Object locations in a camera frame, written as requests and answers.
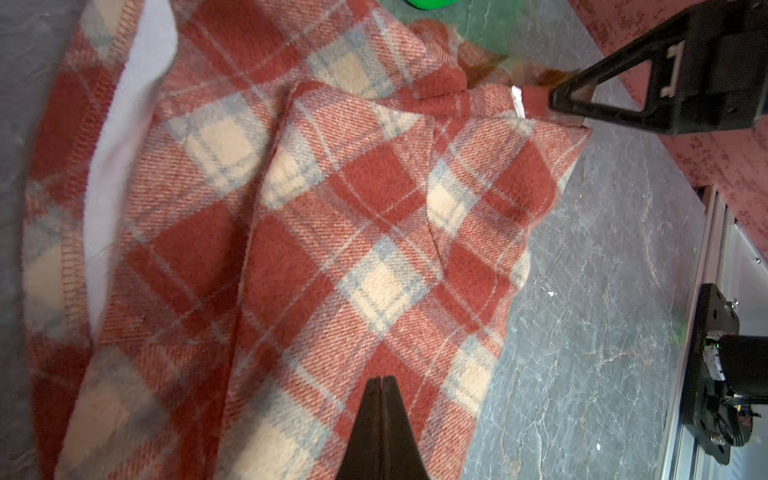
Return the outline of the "green plastic basket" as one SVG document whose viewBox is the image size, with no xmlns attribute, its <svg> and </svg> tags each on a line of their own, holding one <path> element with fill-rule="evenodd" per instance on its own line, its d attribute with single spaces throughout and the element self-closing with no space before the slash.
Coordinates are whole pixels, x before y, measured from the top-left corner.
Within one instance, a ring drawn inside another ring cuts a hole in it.
<svg viewBox="0 0 768 480">
<path fill-rule="evenodd" d="M 419 10 L 433 11 L 454 5 L 459 0 L 406 0 L 406 2 Z"/>
</svg>

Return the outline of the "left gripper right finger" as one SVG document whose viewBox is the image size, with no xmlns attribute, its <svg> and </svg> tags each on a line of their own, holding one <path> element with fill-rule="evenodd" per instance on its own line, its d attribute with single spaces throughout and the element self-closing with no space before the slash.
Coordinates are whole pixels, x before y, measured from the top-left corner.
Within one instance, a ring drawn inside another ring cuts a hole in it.
<svg viewBox="0 0 768 480">
<path fill-rule="evenodd" d="M 429 478 L 393 376 L 381 383 L 381 478 Z"/>
</svg>

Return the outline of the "reddish brown skirt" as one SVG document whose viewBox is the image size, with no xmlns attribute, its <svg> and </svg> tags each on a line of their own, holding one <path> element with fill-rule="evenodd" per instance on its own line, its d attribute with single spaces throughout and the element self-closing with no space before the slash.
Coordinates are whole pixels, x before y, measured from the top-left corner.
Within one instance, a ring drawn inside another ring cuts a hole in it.
<svg viewBox="0 0 768 480">
<path fill-rule="evenodd" d="M 96 149 L 146 1 L 86 4 L 25 192 L 44 479 L 331 479 L 393 376 L 457 479 L 530 270 L 590 133 L 559 72 L 375 1 L 172 1 L 171 65 L 124 175 L 105 312 L 87 306 Z"/>
</svg>

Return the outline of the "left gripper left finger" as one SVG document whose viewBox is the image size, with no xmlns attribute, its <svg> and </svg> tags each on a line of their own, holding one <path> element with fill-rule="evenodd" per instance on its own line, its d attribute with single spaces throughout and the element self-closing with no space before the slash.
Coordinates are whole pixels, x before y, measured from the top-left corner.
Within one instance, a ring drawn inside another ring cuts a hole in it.
<svg viewBox="0 0 768 480">
<path fill-rule="evenodd" d="M 367 381 L 336 479 L 379 479 L 381 378 Z"/>
</svg>

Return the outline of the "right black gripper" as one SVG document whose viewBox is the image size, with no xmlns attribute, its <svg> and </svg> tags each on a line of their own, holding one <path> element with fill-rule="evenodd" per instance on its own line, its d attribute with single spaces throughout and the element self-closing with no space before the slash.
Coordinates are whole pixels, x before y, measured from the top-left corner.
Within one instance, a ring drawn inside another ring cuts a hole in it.
<svg viewBox="0 0 768 480">
<path fill-rule="evenodd" d="M 636 81 L 639 98 L 598 97 Z M 559 113 L 649 132 L 749 129 L 767 102 L 767 3 L 705 1 L 553 88 Z"/>
</svg>

